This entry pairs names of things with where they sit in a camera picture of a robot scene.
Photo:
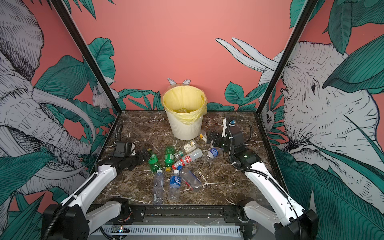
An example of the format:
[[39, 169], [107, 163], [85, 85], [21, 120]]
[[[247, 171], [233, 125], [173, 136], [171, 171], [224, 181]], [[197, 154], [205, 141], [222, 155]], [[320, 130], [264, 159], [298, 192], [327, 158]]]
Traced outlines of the green bottle yellow cap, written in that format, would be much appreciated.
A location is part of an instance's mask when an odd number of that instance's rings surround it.
[[147, 149], [148, 153], [150, 154], [150, 158], [148, 160], [150, 169], [153, 173], [156, 173], [158, 170], [162, 168], [158, 156], [153, 152], [152, 149]]

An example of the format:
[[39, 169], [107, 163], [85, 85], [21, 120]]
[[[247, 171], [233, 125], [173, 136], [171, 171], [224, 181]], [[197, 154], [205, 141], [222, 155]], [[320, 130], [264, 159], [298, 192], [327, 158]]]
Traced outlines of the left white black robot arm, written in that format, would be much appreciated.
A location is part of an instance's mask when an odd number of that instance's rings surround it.
[[133, 170], [150, 159], [146, 149], [127, 153], [115, 151], [98, 166], [98, 170], [73, 194], [59, 204], [50, 205], [43, 213], [43, 240], [86, 240], [93, 232], [112, 219], [125, 223], [132, 216], [129, 201], [112, 198], [89, 211], [103, 189], [124, 169]]

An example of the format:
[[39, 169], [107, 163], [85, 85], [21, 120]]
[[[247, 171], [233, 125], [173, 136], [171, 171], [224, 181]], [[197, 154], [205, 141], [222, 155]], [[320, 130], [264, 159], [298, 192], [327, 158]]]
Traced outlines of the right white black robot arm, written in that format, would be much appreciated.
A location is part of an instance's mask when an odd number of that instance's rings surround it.
[[228, 161], [245, 173], [269, 202], [272, 210], [250, 201], [243, 206], [247, 219], [261, 224], [277, 240], [314, 240], [317, 237], [319, 218], [312, 210], [298, 204], [270, 174], [257, 153], [246, 146], [242, 133], [230, 135], [210, 132], [205, 142], [228, 153]]

